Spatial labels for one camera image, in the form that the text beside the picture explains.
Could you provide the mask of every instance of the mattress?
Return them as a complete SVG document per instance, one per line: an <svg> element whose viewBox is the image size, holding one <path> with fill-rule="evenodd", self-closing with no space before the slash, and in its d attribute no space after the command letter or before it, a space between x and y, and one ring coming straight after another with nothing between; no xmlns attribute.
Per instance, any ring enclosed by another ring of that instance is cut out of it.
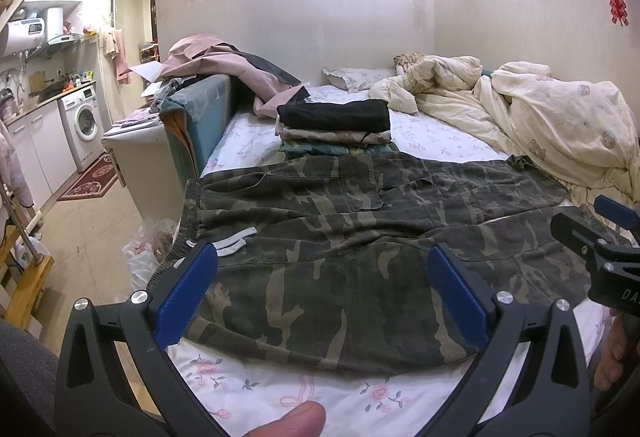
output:
<svg viewBox="0 0 640 437"><path fill-rule="evenodd" d="M366 92L350 94L331 85L310 88L309 94L314 101L337 103L368 97ZM507 157L423 113L389 113L393 141L416 157L451 162ZM278 151L279 146L273 120L260 119L249 111L237 113L202 174L281 162L284 154ZM587 299L574 313L585 356L590 360L604 333L607 309ZM527 348L528 343L518 346L483 420L503 409ZM200 402L232 437L279 419L308 400L318 401L327 411L323 436L414 435L453 391L473 359L383 377L239 358L185 339L167 352Z"/></svg>

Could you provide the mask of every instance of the red rug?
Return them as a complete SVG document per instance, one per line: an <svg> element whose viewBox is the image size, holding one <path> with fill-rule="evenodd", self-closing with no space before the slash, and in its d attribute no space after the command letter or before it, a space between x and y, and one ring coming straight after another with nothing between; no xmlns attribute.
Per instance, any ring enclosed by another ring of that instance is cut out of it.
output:
<svg viewBox="0 0 640 437"><path fill-rule="evenodd" d="M84 171L58 200L103 197L117 178L116 170L111 162L111 156L105 152Z"/></svg>

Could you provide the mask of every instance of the human hand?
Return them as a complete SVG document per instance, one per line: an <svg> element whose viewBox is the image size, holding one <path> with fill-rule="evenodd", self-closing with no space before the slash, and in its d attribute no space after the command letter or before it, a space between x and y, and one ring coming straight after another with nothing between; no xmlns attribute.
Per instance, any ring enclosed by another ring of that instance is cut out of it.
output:
<svg viewBox="0 0 640 437"><path fill-rule="evenodd" d="M611 330L604 343L602 357L593 378L593 384L602 391L607 391L622 377L623 365L621 361L628 353L628 341L626 339L625 327L622 324L624 313L619 313L615 309L610 310L610 314L616 318L613 320Z"/></svg>
<svg viewBox="0 0 640 437"><path fill-rule="evenodd" d="M321 404L306 401L282 419L251 430L244 437L319 437L326 413Z"/></svg>

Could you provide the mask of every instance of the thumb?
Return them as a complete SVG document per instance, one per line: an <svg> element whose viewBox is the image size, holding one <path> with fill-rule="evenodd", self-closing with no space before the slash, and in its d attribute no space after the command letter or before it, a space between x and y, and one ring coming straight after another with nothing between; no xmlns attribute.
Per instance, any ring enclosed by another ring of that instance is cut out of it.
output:
<svg viewBox="0 0 640 437"><path fill-rule="evenodd" d="M321 404L306 401L282 419L252 430L244 437L319 437L326 413Z"/></svg>

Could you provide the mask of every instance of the silver bolt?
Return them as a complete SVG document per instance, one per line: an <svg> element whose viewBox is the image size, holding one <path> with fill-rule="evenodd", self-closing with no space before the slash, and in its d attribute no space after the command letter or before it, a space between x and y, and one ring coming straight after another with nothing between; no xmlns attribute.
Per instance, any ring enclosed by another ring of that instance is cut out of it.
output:
<svg viewBox="0 0 640 437"><path fill-rule="evenodd" d="M562 312L567 312L571 308L571 305L569 305L569 302L564 298L560 298L556 302L556 307L558 307Z"/></svg>
<svg viewBox="0 0 640 437"><path fill-rule="evenodd" d="M149 298L149 295L146 291L135 291L131 295L131 303L144 303L147 298Z"/></svg>
<svg viewBox="0 0 640 437"><path fill-rule="evenodd" d="M495 295L495 297L498 298L498 302L504 303L505 305L509 305L513 302L513 294L509 291L500 291Z"/></svg>
<svg viewBox="0 0 640 437"><path fill-rule="evenodd" d="M88 307L88 305L89 300L87 298L80 298L79 300L76 300L76 303L74 303L74 309L76 311L83 311Z"/></svg>

